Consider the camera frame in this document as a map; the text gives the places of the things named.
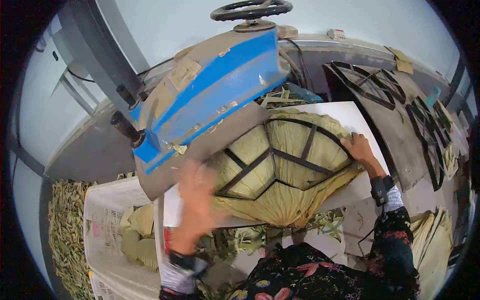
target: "hand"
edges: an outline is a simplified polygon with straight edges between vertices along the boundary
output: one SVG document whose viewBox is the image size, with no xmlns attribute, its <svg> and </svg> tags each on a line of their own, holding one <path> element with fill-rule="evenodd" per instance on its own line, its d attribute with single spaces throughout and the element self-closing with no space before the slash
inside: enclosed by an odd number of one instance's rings
<svg viewBox="0 0 480 300">
<path fill-rule="evenodd" d="M 212 207 L 215 175 L 199 163 L 187 161 L 179 182 L 183 199 L 182 220 L 173 231 L 171 249 L 189 255 L 195 251 L 200 236 L 219 225 L 223 215 Z"/>
<path fill-rule="evenodd" d="M 352 132 L 353 144 L 349 140 L 341 139 L 342 145 L 350 152 L 350 155 L 361 164 L 376 160 L 368 140 L 363 134 Z"/>
<path fill-rule="evenodd" d="M 380 176 L 386 177 L 387 174 L 380 162 L 373 155 L 368 140 L 363 134 L 352 132 L 353 144 L 346 139 L 341 139 L 342 145 L 350 152 L 350 155 L 365 167 L 370 179 Z"/>
</svg>

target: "large dried leaf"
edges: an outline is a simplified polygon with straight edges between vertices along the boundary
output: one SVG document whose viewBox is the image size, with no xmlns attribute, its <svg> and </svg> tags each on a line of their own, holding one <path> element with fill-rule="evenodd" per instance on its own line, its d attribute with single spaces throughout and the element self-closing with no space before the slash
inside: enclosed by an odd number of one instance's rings
<svg viewBox="0 0 480 300">
<path fill-rule="evenodd" d="M 153 209 L 153 203 L 150 203 L 138 208 L 129 217 L 132 229 L 136 230 L 143 237 L 152 233 Z"/>
<path fill-rule="evenodd" d="M 156 272 L 158 270 L 155 239 L 143 239 L 138 242 L 138 260 L 150 271 Z"/>
<path fill-rule="evenodd" d="M 132 261 L 138 258 L 140 235 L 131 228 L 124 230 L 121 236 L 121 250 Z"/>
<path fill-rule="evenodd" d="M 120 220 L 119 229 L 118 229 L 119 234 L 123 235 L 125 230 L 132 226 L 128 219 L 132 215 L 134 210 L 135 210 L 135 207 L 130 206 L 130 208 L 127 209 L 127 211 L 123 213 L 123 215 L 121 217 L 121 220 Z"/>
</svg>

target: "black metal frame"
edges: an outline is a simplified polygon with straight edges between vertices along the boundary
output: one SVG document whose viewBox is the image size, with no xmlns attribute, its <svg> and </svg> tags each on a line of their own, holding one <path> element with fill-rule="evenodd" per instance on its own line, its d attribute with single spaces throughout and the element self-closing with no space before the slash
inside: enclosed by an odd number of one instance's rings
<svg viewBox="0 0 480 300">
<path fill-rule="evenodd" d="M 428 107 L 425 105 L 425 102 L 418 96 L 417 96 L 417 102 L 420 103 L 422 113 L 428 117 L 430 125 L 432 126 L 433 130 L 435 130 L 438 137 L 440 138 L 440 142 L 442 142 L 442 147 L 447 148 L 447 146 L 452 141 L 452 139 L 450 138 L 449 129 L 447 129 L 446 126 L 444 124 L 442 124 L 442 122 L 437 122 L 433 118 L 433 116 L 430 113 Z M 418 107 L 418 105 L 415 102 L 412 102 L 412 105 L 415 106 L 415 107 Z"/>
<path fill-rule="evenodd" d="M 354 91 L 362 95 L 364 98 L 367 98 L 377 104 L 380 104 L 389 110 L 394 110 L 395 109 L 395 101 L 394 98 L 400 101 L 400 103 L 405 104 L 406 97 L 405 97 L 405 92 L 401 88 L 400 84 L 385 70 L 379 69 L 375 73 L 370 73 L 362 68 L 359 68 L 355 65 L 351 65 L 349 63 L 341 62 L 341 61 L 332 61 L 330 63 L 330 67 L 332 70 L 337 74 L 337 76 L 345 82 L 345 84 L 352 88 Z M 345 68 L 349 69 L 351 72 L 356 72 L 361 76 L 364 76 L 364 80 L 370 80 L 372 81 L 375 85 L 378 86 L 377 89 L 381 90 L 385 96 L 387 97 L 388 101 L 385 101 L 371 93 L 366 92 L 364 89 L 362 89 L 357 83 L 352 82 L 348 77 L 343 74 L 343 72 L 339 68 Z M 398 93 L 391 87 L 385 85 L 380 81 L 380 79 L 376 76 L 377 73 L 383 74 L 387 80 L 390 81 L 391 84 L 398 90 Z"/>
<path fill-rule="evenodd" d="M 422 108 L 426 108 L 423 104 L 422 99 L 417 97 L 417 101 L 420 102 Z M 435 138 L 436 123 L 433 120 L 433 117 L 428 110 L 423 111 L 418 107 L 415 102 L 411 104 L 407 104 L 405 106 L 407 111 L 408 117 L 410 118 L 410 122 L 412 123 L 413 130 L 417 138 L 420 140 L 422 148 L 423 148 L 423 157 L 425 159 L 425 163 L 427 164 L 428 173 L 430 178 L 432 179 L 433 190 L 437 191 L 442 187 L 445 173 L 444 173 L 444 160 L 442 156 L 442 151 L 438 144 L 437 139 Z M 422 131 L 420 130 L 419 123 L 417 119 L 420 120 L 420 124 L 422 126 Z M 430 157 L 430 147 L 435 147 L 435 154 L 436 157 L 433 157 L 435 161 L 435 166 L 432 163 L 432 157 Z M 435 167 L 439 166 L 439 178 L 437 178 Z"/>
<path fill-rule="evenodd" d="M 293 155 L 290 155 L 286 152 L 283 152 L 283 151 L 280 151 L 278 149 L 274 149 L 272 148 L 272 145 L 270 143 L 270 138 L 268 137 L 268 133 L 267 133 L 267 137 L 269 139 L 269 147 L 267 150 L 265 150 L 258 158 L 256 158 L 252 163 L 250 163 L 249 165 L 246 165 L 238 156 L 236 156 L 230 149 L 226 148 L 224 150 L 224 153 L 230 157 L 241 169 L 242 171 L 240 171 L 240 173 L 238 173 L 232 180 L 230 180 L 227 184 L 225 184 L 224 187 L 222 187 L 217 193 L 216 195 L 217 196 L 221 196 L 221 197 L 228 197 L 228 198 L 235 198 L 235 199 L 241 199 L 241 200 L 250 200 L 250 199 L 246 199 L 246 198 L 240 198 L 240 197 L 235 197 L 235 196 L 231 196 L 231 195 L 228 195 L 227 192 L 230 188 L 232 188 L 235 184 L 237 184 L 240 180 L 242 180 L 243 177 L 245 177 L 245 175 L 247 175 L 248 173 L 250 173 L 255 167 L 257 167 L 261 162 L 263 162 L 268 156 L 272 156 L 272 160 L 274 161 L 274 164 L 275 164 L 275 156 L 274 155 L 277 155 L 281 158 L 284 158 L 286 160 L 289 160 L 289 161 L 292 161 L 298 165 L 301 165 L 303 167 L 306 167 L 306 168 L 309 168 L 309 169 L 312 169 L 314 171 L 317 171 L 317 172 L 320 172 L 322 174 L 325 174 L 327 175 L 328 177 L 315 183 L 314 185 L 311 185 L 309 186 L 307 189 L 305 190 L 308 190 L 314 186 L 316 186 L 317 184 L 320 184 L 322 183 L 323 181 L 327 180 L 328 178 L 338 174 L 339 172 L 343 171 L 345 168 L 349 167 L 351 165 L 348 164 L 346 166 L 344 166 L 343 168 L 341 168 L 340 170 L 338 171 L 331 171 L 331 170 L 328 170 L 326 168 L 323 168 L 319 165 L 316 165 L 316 164 L 313 164 L 311 162 L 308 162 L 307 161 L 307 156 L 308 156 L 308 153 L 310 151 L 310 148 L 312 147 L 312 142 L 313 142 L 313 138 L 314 138 L 314 135 L 315 135 L 315 132 L 319 132 L 323 135 L 325 135 L 326 137 L 330 138 L 332 141 L 334 141 L 346 154 L 347 156 L 349 157 L 349 159 L 351 160 L 351 162 L 353 163 L 353 161 L 355 161 L 355 159 L 350 155 L 350 153 L 348 152 L 348 150 L 342 145 L 342 143 L 340 142 L 340 140 L 334 135 L 332 134 L 331 132 L 329 132 L 328 130 L 320 127 L 320 126 L 317 126 L 315 124 L 312 124 L 312 123 L 309 123 L 307 121 L 303 121 L 303 120 L 298 120 L 298 119 L 290 119 L 290 118 L 286 118 L 286 119 L 278 119 L 278 118 L 275 118 L 275 119 L 268 119 L 267 121 L 264 122 L 264 126 L 266 126 L 268 123 L 270 122 L 273 122 L 273 121 L 285 121 L 285 122 L 292 122 L 292 123 L 297 123 L 297 124 L 300 124 L 300 125 L 304 125 L 306 127 L 309 127 L 311 130 L 310 130 L 310 133 L 309 133 L 309 136 L 307 138 L 307 141 L 305 143 L 305 146 L 303 148 L 303 151 L 302 151 L 302 154 L 301 154 L 301 157 L 296 157 L 296 156 L 293 156 Z M 292 187 L 292 188 L 296 188 L 298 189 L 297 187 L 295 186 L 292 186 L 278 178 L 275 178 L 255 199 L 253 200 L 256 200 L 258 197 L 260 197 L 263 193 L 265 193 L 275 182 L 280 182 L 282 184 L 285 184 L 289 187 Z"/>
</svg>

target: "black handwheel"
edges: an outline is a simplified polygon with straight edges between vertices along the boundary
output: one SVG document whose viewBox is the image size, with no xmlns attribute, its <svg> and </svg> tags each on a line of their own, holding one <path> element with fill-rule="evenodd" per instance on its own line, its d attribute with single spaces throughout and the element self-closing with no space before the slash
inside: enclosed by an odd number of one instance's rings
<svg viewBox="0 0 480 300">
<path fill-rule="evenodd" d="M 249 0 L 228 4 L 214 10 L 210 18 L 214 21 L 255 20 L 275 14 L 287 13 L 293 5 L 288 1 L 272 0 L 270 6 L 264 8 L 252 8 L 251 10 L 238 10 L 240 7 L 261 5 L 265 0 Z"/>
</svg>

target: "plastic crate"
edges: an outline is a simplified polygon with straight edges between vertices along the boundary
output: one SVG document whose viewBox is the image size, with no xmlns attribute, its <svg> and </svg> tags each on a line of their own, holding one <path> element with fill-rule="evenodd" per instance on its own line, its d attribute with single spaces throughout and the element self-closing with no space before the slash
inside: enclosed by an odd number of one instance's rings
<svg viewBox="0 0 480 300">
<path fill-rule="evenodd" d="M 109 288 L 105 283 L 104 280 L 95 272 L 90 271 L 88 273 L 88 277 L 90 278 L 90 284 L 92 285 L 93 294 L 95 295 L 95 300 L 123 300 L 124 298 L 114 292 L 111 288 Z"/>
<path fill-rule="evenodd" d="M 88 265 L 126 299 L 158 299 L 160 293 L 160 274 L 128 261 L 120 247 L 121 236 L 117 233 L 123 212 L 132 205 L 148 203 L 151 202 L 138 177 L 91 186 L 85 196 L 84 246 Z M 163 206 L 158 203 L 156 201 L 154 205 L 154 226 L 160 264 L 163 257 Z"/>
</svg>

